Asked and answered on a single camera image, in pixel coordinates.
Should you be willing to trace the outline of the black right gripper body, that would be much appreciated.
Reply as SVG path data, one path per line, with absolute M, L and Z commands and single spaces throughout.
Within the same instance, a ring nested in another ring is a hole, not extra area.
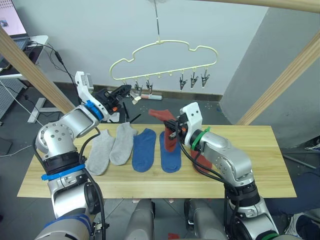
M 188 144 L 186 141 L 188 134 L 188 117 L 186 113 L 182 113 L 177 119 L 177 129 L 175 130 L 176 138 L 179 138 L 181 143 Z

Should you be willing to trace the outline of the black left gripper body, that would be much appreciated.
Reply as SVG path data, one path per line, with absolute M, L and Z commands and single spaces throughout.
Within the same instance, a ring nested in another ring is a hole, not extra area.
M 108 90 L 104 88 L 96 92 L 94 98 L 104 106 L 108 113 L 116 113 L 122 108 L 120 103 L 123 99 L 122 93 L 123 91 L 119 87 L 112 92 L 108 92 Z

